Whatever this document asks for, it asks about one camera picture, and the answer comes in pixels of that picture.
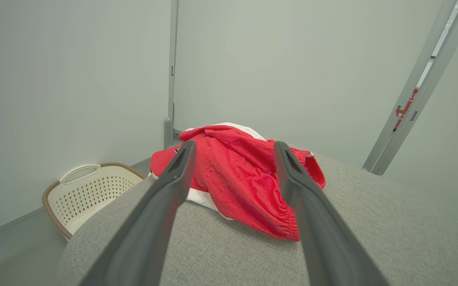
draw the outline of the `white plastic basket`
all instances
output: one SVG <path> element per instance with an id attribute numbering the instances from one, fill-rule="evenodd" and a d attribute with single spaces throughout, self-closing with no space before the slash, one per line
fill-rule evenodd
<path id="1" fill-rule="evenodd" d="M 72 176 L 81 177 L 69 180 Z M 69 240 L 91 216 L 144 178 L 120 163 L 82 165 L 50 185 L 42 201 L 52 222 Z"/>

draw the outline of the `basket handle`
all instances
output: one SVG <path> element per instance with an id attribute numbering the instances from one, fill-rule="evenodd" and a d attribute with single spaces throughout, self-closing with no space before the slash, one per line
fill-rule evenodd
<path id="1" fill-rule="evenodd" d="M 95 171 L 94 171 L 94 172 L 91 172 L 91 173 L 89 173 L 89 174 L 87 174 L 87 175 L 85 175 L 85 176 L 82 176 L 82 177 L 80 177 L 80 178 L 78 178 L 78 179 L 75 179 L 75 180 L 73 180 L 73 181 L 66 182 L 66 179 L 68 179 L 69 176 L 75 174 L 75 173 L 78 172 L 78 171 L 86 170 L 86 169 L 89 169 L 89 168 L 95 168 Z M 76 182 L 76 181 L 82 180 L 82 179 L 84 179 L 84 178 L 86 178 L 86 177 L 89 177 L 89 176 L 93 175 L 94 173 L 100 171 L 101 169 L 102 169 L 102 167 L 100 167 L 100 165 L 97 165 L 97 164 L 87 164 L 87 165 L 81 165 L 81 166 L 75 167 L 75 168 L 69 170 L 66 174 L 64 174 L 63 177 L 61 177 L 60 183 L 61 183 L 62 185 L 71 184 L 71 183 L 73 183 L 73 182 Z"/>

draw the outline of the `gray ottoman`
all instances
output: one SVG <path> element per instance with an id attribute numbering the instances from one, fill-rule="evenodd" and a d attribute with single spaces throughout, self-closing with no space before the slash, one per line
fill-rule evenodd
<path id="1" fill-rule="evenodd" d="M 458 219 L 432 197 L 316 156 L 325 194 L 392 285 L 458 285 Z M 60 285 L 80 283 L 153 183 L 148 177 L 75 233 Z M 307 285 L 301 243 L 281 241 L 185 202 L 176 214 L 161 285 Z"/>

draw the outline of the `basket rim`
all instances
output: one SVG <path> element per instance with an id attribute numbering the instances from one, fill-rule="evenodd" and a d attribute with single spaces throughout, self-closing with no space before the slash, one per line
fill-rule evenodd
<path id="1" fill-rule="evenodd" d="M 137 172 L 136 170 L 134 170 L 131 167 L 129 167 L 129 166 L 125 165 L 125 164 L 122 164 L 122 163 L 110 162 L 110 163 L 100 164 L 100 167 L 109 167 L 109 166 L 122 167 L 122 168 L 126 169 L 127 171 L 132 172 L 135 176 L 138 176 L 139 178 L 141 178 L 143 180 L 146 178 L 146 176 L 142 175 L 141 173 Z M 54 188 L 59 186 L 59 184 L 60 184 L 60 181 L 55 181 L 54 183 L 52 183 L 45 190 L 45 192 L 42 195 L 42 203 L 43 203 L 43 206 L 45 208 L 45 211 L 47 212 L 47 215 L 52 220 L 52 222 L 54 223 L 56 228 L 61 232 L 61 234 L 63 234 L 64 237 L 66 237 L 68 240 L 70 240 L 72 238 L 72 234 L 61 224 L 61 222 L 58 220 L 56 215 L 54 215 L 54 212 L 52 211 L 52 208 L 49 205 L 49 200 L 48 200 L 50 192 Z"/>

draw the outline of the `red fabric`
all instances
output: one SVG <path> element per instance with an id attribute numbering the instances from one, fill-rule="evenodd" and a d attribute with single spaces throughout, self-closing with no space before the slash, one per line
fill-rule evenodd
<path id="1" fill-rule="evenodd" d="M 278 187 L 273 143 L 225 125 L 205 126 L 180 134 L 182 141 L 195 140 L 198 148 L 191 188 L 209 192 L 226 217 L 236 219 L 278 239 L 299 241 L 294 211 Z M 170 148 L 153 154 L 151 171 L 160 177 L 176 154 Z M 309 151 L 291 148 L 298 161 L 320 188 L 325 177 Z"/>

